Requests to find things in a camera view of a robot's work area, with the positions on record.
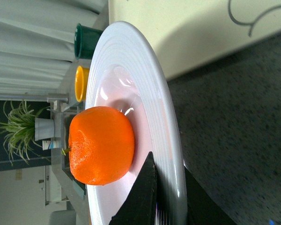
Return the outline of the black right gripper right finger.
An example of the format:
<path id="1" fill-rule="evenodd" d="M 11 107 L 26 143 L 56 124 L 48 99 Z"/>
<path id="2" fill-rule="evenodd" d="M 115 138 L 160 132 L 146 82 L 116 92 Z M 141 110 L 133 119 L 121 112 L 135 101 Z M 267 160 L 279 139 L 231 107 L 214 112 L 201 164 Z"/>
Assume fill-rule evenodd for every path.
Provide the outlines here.
<path id="1" fill-rule="evenodd" d="M 189 172 L 186 164 L 187 223 L 189 225 L 234 225 L 235 222 L 211 199 Z"/>

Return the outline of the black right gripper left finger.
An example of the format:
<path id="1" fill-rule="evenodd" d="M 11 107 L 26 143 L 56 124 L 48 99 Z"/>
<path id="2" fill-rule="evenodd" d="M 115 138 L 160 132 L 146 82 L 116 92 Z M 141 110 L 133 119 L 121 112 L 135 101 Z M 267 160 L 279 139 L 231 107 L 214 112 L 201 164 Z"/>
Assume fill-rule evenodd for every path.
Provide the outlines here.
<path id="1" fill-rule="evenodd" d="M 155 223 L 158 171 L 153 152 L 145 162 L 118 212 L 110 225 L 153 225 Z"/>

